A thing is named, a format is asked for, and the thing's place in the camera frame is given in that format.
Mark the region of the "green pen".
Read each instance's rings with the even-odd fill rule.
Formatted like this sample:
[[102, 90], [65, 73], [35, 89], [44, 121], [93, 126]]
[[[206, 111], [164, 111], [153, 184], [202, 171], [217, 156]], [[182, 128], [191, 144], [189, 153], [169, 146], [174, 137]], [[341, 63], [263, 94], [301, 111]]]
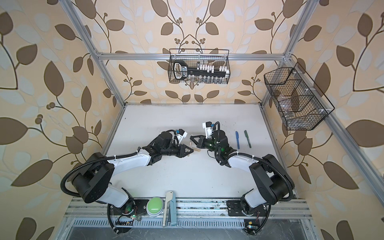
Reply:
[[248, 131], [247, 131], [247, 130], [244, 130], [244, 134], [245, 134], [245, 137], [246, 137], [246, 139], [247, 139], [249, 148], [252, 148], [252, 144], [251, 144], [251, 141], [250, 141], [250, 138], [249, 138]]

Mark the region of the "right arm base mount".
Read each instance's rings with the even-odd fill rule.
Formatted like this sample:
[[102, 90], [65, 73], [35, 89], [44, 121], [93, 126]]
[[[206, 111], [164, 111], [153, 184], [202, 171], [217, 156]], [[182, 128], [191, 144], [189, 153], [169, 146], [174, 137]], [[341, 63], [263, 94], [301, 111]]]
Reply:
[[228, 200], [226, 204], [230, 217], [265, 217], [269, 208], [266, 205], [251, 208], [245, 200]]

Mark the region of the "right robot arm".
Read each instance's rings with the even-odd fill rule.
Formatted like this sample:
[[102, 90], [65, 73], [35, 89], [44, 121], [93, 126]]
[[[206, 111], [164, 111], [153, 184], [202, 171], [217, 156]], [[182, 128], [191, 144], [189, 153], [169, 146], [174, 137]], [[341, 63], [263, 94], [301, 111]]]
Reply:
[[272, 206], [294, 198], [295, 184], [275, 156], [268, 154], [258, 158], [232, 148], [219, 122], [206, 122], [203, 129], [205, 135], [191, 136], [191, 142], [199, 149], [212, 152], [221, 166], [243, 170], [255, 181], [256, 188], [242, 195], [240, 200], [244, 215], [252, 216], [260, 206]]

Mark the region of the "blue pen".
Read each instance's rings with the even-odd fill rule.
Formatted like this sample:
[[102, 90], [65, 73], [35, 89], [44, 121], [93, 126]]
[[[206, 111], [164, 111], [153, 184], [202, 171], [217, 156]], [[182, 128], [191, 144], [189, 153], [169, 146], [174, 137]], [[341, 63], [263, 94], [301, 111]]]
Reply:
[[237, 141], [237, 149], [239, 150], [240, 149], [240, 136], [239, 136], [239, 132], [236, 131], [235, 134], [236, 134], [236, 141]]

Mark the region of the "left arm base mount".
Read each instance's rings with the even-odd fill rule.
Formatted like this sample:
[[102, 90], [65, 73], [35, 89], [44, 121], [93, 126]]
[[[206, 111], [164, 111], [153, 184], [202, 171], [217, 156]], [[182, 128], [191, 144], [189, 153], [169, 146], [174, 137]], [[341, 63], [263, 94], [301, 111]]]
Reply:
[[134, 199], [129, 198], [128, 201], [123, 204], [122, 207], [117, 208], [114, 205], [108, 205], [108, 209], [112, 215], [115, 216], [133, 216], [133, 215], [145, 215], [148, 199]]

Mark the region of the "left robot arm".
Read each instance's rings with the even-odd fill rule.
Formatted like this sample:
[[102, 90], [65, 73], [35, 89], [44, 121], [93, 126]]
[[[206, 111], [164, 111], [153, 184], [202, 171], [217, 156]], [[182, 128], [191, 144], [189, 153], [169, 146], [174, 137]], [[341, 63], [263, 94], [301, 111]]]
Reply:
[[133, 197], [126, 189], [114, 187], [112, 177], [134, 168], [152, 166], [163, 156], [186, 157], [194, 151], [181, 143], [187, 135], [182, 129], [168, 130], [131, 154], [107, 157], [95, 153], [63, 177], [61, 190], [69, 196], [82, 198], [87, 204], [98, 202], [116, 208], [132, 205]]

